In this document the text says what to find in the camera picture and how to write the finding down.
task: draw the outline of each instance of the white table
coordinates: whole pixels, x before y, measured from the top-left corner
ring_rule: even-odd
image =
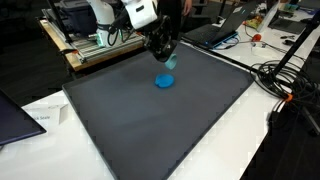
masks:
[[[243,27],[240,27],[241,39],[248,40],[242,30]],[[279,37],[272,36],[274,32],[266,30],[263,37],[270,38],[264,40],[288,49],[281,45]],[[313,32],[297,54],[307,58],[319,36],[320,28]],[[247,65],[268,60],[248,53],[250,46],[239,44],[221,53]],[[277,102],[278,99],[253,84],[209,130],[169,179],[239,179],[268,132],[268,113]],[[0,152],[0,179],[113,179],[63,92],[27,107],[48,104],[68,104],[60,125],[49,129],[47,134],[5,146]]]

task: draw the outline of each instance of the laptop screen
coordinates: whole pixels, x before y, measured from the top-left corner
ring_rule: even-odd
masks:
[[[45,132],[43,127],[0,90],[0,146]]]

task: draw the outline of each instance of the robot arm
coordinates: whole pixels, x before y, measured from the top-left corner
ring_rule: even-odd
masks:
[[[120,15],[114,18],[113,10],[109,8],[109,4],[106,2],[104,6],[94,6],[94,3],[101,0],[88,0],[91,4],[98,21],[98,30],[107,31],[108,35],[113,39],[117,38],[119,30],[124,29],[125,25],[131,24],[132,31],[142,32],[145,36],[144,47],[150,51],[153,56],[160,62],[166,62],[173,50],[176,47],[176,42],[171,39],[171,22],[168,16],[163,16],[158,13],[157,0],[122,0],[125,8]],[[102,20],[109,17],[108,21],[104,21],[103,24],[99,23]]]

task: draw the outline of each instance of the floor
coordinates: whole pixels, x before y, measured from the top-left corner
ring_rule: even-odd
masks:
[[[210,3],[203,14],[215,21],[219,8],[220,4]],[[6,39],[12,41],[0,55],[0,89],[20,106],[60,91],[62,84],[72,81],[57,49],[37,29]],[[308,60],[308,74],[318,83],[319,57],[312,53]],[[319,137],[308,135],[303,120],[290,107],[283,109],[281,119],[288,123],[269,132],[242,179],[320,179]]]

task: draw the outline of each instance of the gray tray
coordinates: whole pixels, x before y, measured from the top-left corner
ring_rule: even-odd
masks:
[[[166,179],[253,82],[183,44],[174,53],[172,71],[145,52],[63,86],[115,179]],[[160,73],[174,85],[155,86]]]

